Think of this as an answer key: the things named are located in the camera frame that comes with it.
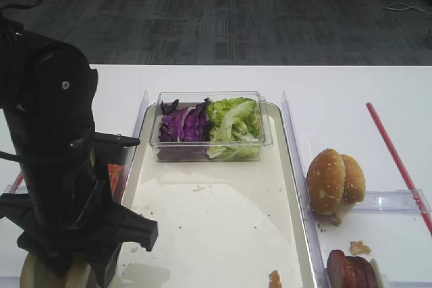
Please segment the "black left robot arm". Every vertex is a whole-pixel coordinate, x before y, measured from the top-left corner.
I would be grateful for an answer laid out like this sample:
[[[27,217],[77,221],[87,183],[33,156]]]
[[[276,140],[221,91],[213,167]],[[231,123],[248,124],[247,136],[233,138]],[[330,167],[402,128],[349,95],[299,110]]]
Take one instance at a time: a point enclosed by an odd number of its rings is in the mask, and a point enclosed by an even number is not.
[[[2,194],[1,216],[22,229],[18,245],[57,276],[82,254],[109,286],[121,246],[151,251],[158,226],[115,202],[108,166],[137,138],[98,133],[97,71],[76,47],[1,20],[1,108],[27,191]]]

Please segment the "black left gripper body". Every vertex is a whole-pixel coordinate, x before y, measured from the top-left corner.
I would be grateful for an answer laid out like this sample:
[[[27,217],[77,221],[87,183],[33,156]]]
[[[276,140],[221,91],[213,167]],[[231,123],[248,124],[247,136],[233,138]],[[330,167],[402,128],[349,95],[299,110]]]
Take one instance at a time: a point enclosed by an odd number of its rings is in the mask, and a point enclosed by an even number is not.
[[[2,194],[1,216],[22,229],[17,244],[39,257],[55,275],[65,275],[73,254],[82,253],[99,287],[108,287],[122,244],[135,242],[151,251],[158,238],[158,223],[114,202],[110,183],[98,185],[94,191],[99,202],[80,228],[53,223],[44,229],[36,219],[29,194]]]

